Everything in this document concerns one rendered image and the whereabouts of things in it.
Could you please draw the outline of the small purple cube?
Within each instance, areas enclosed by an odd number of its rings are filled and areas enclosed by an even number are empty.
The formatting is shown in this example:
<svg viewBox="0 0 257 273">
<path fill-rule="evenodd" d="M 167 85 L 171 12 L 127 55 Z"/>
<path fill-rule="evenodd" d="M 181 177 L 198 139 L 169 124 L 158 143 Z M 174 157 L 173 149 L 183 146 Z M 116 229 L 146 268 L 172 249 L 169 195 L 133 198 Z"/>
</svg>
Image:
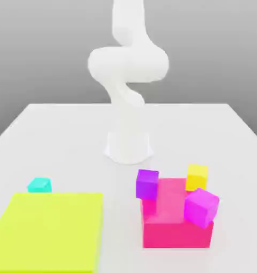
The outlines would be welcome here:
<svg viewBox="0 0 257 273">
<path fill-rule="evenodd" d="M 136 198 L 156 200 L 158 180 L 158 171 L 139 169 L 136 178 Z"/>
</svg>

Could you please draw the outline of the small yellow cube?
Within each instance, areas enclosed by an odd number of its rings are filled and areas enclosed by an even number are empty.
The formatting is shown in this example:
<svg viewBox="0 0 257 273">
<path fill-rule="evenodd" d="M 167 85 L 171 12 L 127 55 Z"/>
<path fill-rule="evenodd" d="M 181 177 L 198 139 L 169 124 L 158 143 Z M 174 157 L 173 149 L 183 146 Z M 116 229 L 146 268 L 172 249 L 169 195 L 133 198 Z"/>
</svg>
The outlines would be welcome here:
<svg viewBox="0 0 257 273">
<path fill-rule="evenodd" d="M 208 167 L 190 164 L 186 179 L 186 191 L 194 191 L 197 188 L 206 190 L 208 178 Z"/>
</svg>

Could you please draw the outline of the small magenta cube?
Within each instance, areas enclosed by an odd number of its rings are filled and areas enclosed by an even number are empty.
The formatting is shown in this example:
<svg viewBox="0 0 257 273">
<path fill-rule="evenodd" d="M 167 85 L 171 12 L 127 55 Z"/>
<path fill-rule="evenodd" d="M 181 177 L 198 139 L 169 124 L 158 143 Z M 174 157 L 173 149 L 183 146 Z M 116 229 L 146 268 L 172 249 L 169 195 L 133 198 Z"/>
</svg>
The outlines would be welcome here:
<svg viewBox="0 0 257 273">
<path fill-rule="evenodd" d="M 197 188 L 185 198 L 184 219 L 200 228 L 207 228 L 217 214 L 219 201 L 218 196 Z"/>
</svg>

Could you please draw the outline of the small cyan cube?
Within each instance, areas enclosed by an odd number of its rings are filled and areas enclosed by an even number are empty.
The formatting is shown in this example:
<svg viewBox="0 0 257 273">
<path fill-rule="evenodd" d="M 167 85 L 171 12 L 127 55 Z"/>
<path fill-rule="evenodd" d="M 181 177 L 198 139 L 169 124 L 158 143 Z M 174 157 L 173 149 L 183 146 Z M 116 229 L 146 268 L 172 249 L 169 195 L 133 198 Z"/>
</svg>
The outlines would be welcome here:
<svg viewBox="0 0 257 273">
<path fill-rule="evenodd" d="M 34 178 L 27 188 L 29 192 L 52 192 L 51 179 Z"/>
</svg>

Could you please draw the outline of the large pink box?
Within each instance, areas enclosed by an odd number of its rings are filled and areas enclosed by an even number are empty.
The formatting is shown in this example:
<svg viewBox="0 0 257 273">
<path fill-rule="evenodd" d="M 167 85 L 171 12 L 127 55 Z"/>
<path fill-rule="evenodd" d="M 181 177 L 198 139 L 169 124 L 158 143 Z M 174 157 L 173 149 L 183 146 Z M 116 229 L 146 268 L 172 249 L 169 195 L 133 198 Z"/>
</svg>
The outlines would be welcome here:
<svg viewBox="0 0 257 273">
<path fill-rule="evenodd" d="M 201 228 L 184 219 L 185 178 L 161 178 L 156 200 L 141 201 L 144 248 L 209 248 L 214 223 Z"/>
</svg>

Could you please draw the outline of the large yellow-green box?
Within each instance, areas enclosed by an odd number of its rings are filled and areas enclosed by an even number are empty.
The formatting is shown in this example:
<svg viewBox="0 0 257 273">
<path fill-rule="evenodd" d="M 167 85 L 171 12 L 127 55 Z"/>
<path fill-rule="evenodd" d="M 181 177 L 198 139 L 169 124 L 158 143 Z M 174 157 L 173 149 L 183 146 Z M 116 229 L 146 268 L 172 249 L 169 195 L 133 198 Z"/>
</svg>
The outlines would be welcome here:
<svg viewBox="0 0 257 273">
<path fill-rule="evenodd" d="M 0 218 L 0 273 L 98 273 L 101 193 L 16 193 Z"/>
</svg>

